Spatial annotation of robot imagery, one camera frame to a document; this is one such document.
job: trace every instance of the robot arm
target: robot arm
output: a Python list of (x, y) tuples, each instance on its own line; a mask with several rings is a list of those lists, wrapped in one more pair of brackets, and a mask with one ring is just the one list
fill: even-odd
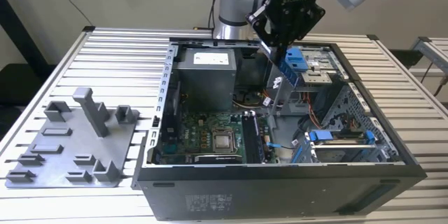
[[(339, 0), (347, 9), (354, 9), (364, 0)], [(326, 10), (316, 0), (263, 0), (262, 7), (247, 15), (247, 21), (262, 40), (262, 49), (279, 67), (292, 85), (291, 69), (283, 64), (287, 50), (295, 40), (302, 40), (315, 27)], [(270, 23), (271, 32), (266, 30)]]

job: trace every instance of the metal frame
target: metal frame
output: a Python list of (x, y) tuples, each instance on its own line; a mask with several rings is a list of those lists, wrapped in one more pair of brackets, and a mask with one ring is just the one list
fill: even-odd
[(418, 50), (448, 75), (448, 39), (419, 37), (412, 50)]
[[(75, 85), (90, 80), (100, 101), (123, 101), (143, 112), (124, 164), (118, 188), (6, 189), (0, 183), (2, 220), (27, 223), (99, 223), (102, 221), (156, 223), (142, 191), (132, 190), (140, 145), (151, 130), (150, 107), (144, 101), (156, 97), (158, 87), (148, 81), (155, 74), (158, 56), (166, 55), (170, 37), (211, 38), (208, 30), (144, 30), (96, 28), (82, 33), (60, 65), (26, 108), (14, 128), (0, 142), (0, 180), (14, 167), (14, 160), (34, 139), (44, 118), (50, 96), (64, 98)], [(378, 41), (364, 35), (310, 34), (304, 41), (336, 43), (362, 83), (390, 120), (407, 148), (416, 156), (428, 178), (378, 211), (364, 216), (314, 219), (258, 219), (240, 223), (446, 223), (448, 221), (448, 123), (447, 112), (430, 98), (428, 91)]]

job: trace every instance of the motherboard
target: motherboard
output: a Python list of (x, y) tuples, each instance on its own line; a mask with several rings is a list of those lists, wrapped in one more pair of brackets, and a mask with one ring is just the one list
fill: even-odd
[[(271, 140), (271, 132), (266, 115), (256, 117), (256, 123), (246, 126), (244, 115), (222, 113), (183, 114), (179, 138), (175, 142), (163, 143), (163, 163), (166, 164), (244, 164), (251, 143)], [(244, 136), (256, 131), (246, 142)]]

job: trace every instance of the blue component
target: blue component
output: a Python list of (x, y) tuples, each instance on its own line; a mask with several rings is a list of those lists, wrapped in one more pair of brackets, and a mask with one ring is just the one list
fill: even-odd
[(299, 77), (296, 72), (292, 70), (290, 64), (287, 63), (286, 59), (280, 61), (280, 65), (278, 67), (280, 72), (286, 76), (288, 82), (291, 83), (292, 87), (295, 88), (298, 85)]
[(299, 158), (299, 156), (302, 154), (302, 151), (303, 151), (303, 148), (300, 147), (299, 150), (298, 150), (298, 152), (296, 152), (296, 154), (295, 154), (295, 157), (292, 158), (292, 161), (291, 161), (292, 163), (295, 163), (298, 161), (298, 158)]
[(267, 146), (271, 146), (274, 148), (282, 148), (282, 145), (274, 143), (267, 143)]
[(178, 150), (178, 146), (175, 144), (167, 144), (164, 147), (163, 147), (163, 152), (166, 154), (175, 154), (176, 153), (176, 150)]
[(375, 134), (371, 131), (366, 131), (367, 144), (375, 144)]
[(312, 142), (318, 140), (318, 136), (316, 136), (316, 133), (314, 131), (310, 132), (310, 139), (311, 139)]
[(326, 140), (334, 140), (334, 135), (331, 134), (331, 131), (314, 131), (318, 137), (318, 140), (326, 141)]
[(294, 71), (307, 72), (308, 64), (306, 59), (303, 58), (303, 54), (299, 47), (290, 48), (290, 50), (287, 51), (286, 61)]

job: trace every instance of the gray block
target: gray block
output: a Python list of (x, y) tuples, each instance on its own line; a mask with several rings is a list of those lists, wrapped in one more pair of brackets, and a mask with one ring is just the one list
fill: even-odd
[[(132, 134), (136, 126), (134, 124), (120, 124), (115, 116), (115, 110), (107, 110), (108, 120), (104, 122), (110, 135), (98, 137), (96, 132), (86, 118), (82, 108), (72, 108), (71, 112), (63, 112), (67, 122), (46, 121), (43, 129), (63, 129), (71, 128), (71, 136), (44, 136), (38, 134), (24, 155), (40, 154), (42, 165), (26, 165), (18, 162), (15, 170), (30, 170), (36, 177), (32, 178), (32, 183), (23, 180), (7, 180), (6, 184), (10, 188), (55, 188), (55, 187), (114, 187), (119, 184), (122, 178), (120, 173), (123, 170), (124, 160), (130, 149)], [(139, 112), (132, 110), (135, 118), (139, 117)], [(46, 154), (43, 150), (51, 150), (56, 153), (63, 150), (60, 154)], [(102, 161), (106, 169), (110, 162), (119, 171), (119, 175), (112, 181), (99, 181), (94, 176), (94, 165), (96, 160)], [(67, 172), (86, 170), (92, 177), (90, 183), (75, 183), (68, 181), (66, 176)]]
[(102, 162), (96, 160), (94, 166), (94, 176), (102, 182), (112, 182), (118, 179), (120, 172), (111, 161), (107, 167), (103, 166)]
[(60, 144), (44, 145), (34, 144), (31, 147), (31, 153), (38, 154), (60, 154), (64, 150), (64, 147)]
[(76, 165), (95, 165), (96, 158), (92, 154), (75, 155), (74, 162)]
[(80, 87), (75, 91), (74, 100), (82, 105), (86, 117), (90, 120), (96, 135), (99, 137), (106, 137), (110, 134), (110, 131), (104, 124), (104, 110), (102, 109), (102, 112), (98, 110), (102, 106), (99, 108), (96, 107), (92, 99), (92, 93), (94, 91), (91, 88)]
[(96, 106), (96, 110), (100, 114), (100, 118), (102, 118), (103, 122), (106, 122), (110, 119), (110, 113), (107, 112), (104, 102), (96, 102), (95, 106)]
[(51, 101), (44, 110), (44, 114), (51, 122), (66, 122), (62, 113), (70, 111), (70, 107), (64, 101)]
[(118, 109), (115, 110), (115, 117), (118, 119), (119, 124), (130, 124), (135, 123), (138, 117), (135, 117), (131, 106), (128, 105), (119, 105)]
[(34, 182), (36, 175), (30, 170), (11, 170), (7, 174), (7, 179), (15, 183)]
[(39, 166), (43, 165), (46, 159), (39, 154), (22, 154), (18, 158), (18, 162), (23, 166)]
[(66, 179), (72, 182), (90, 183), (92, 182), (92, 176), (87, 170), (72, 170), (67, 172)]
[(70, 136), (72, 134), (72, 129), (71, 128), (63, 128), (63, 129), (47, 128), (40, 133), (44, 136)]

